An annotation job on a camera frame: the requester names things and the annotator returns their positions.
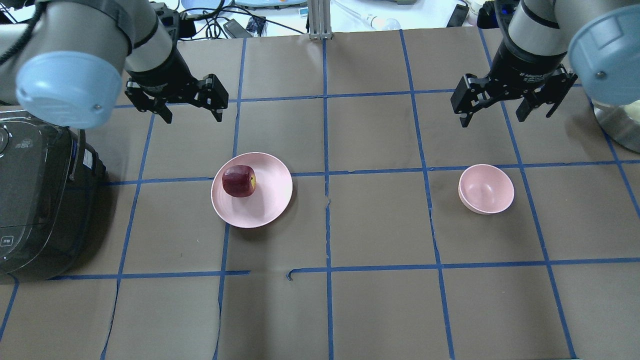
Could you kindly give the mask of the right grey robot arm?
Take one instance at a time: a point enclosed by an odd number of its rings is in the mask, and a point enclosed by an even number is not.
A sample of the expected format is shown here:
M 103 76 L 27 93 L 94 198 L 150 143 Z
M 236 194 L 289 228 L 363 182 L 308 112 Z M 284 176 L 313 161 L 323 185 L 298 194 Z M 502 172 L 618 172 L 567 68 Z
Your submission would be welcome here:
M 639 100 L 640 5 L 637 0 L 494 0 L 502 41 L 489 73 L 462 76 L 450 102 L 461 126 L 501 101 L 521 100 L 519 122 L 549 105 L 556 112 L 580 81 L 600 104 Z

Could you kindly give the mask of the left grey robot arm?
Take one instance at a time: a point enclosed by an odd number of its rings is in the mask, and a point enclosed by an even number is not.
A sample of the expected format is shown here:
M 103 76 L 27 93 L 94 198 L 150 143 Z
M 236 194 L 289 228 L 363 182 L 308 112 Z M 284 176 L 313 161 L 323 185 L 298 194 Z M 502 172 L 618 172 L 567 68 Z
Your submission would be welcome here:
M 229 94 L 214 74 L 192 75 L 148 0 L 36 0 L 26 23 L 1 26 L 1 105 L 58 126 L 92 129 L 121 93 L 170 124 L 171 104 L 222 120 Z

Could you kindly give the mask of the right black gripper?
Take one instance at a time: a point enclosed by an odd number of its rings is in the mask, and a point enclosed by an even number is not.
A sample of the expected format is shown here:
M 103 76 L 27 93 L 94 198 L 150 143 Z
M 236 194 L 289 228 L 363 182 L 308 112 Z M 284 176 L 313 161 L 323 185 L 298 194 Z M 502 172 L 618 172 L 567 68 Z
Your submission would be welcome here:
M 578 75 L 562 64 L 561 55 L 533 54 L 503 39 L 489 73 L 484 77 L 463 75 L 450 103 L 452 111 L 460 116 L 461 127 L 468 128 L 481 109 L 500 101 L 522 100 L 516 118 L 523 123 L 542 105 L 551 105 L 546 116 L 553 116 L 577 80 Z

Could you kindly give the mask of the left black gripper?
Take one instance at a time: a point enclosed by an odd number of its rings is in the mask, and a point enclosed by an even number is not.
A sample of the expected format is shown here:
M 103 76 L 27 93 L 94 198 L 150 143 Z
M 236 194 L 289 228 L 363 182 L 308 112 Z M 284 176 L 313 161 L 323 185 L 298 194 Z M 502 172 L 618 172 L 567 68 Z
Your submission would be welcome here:
M 145 71 L 126 71 L 125 95 L 140 109 L 150 110 L 167 124 L 173 113 L 166 103 L 189 103 L 210 110 L 215 121 L 223 121 L 229 105 L 229 92 L 220 78 L 208 73 L 197 79 L 192 75 L 178 48 L 171 49 L 160 66 Z

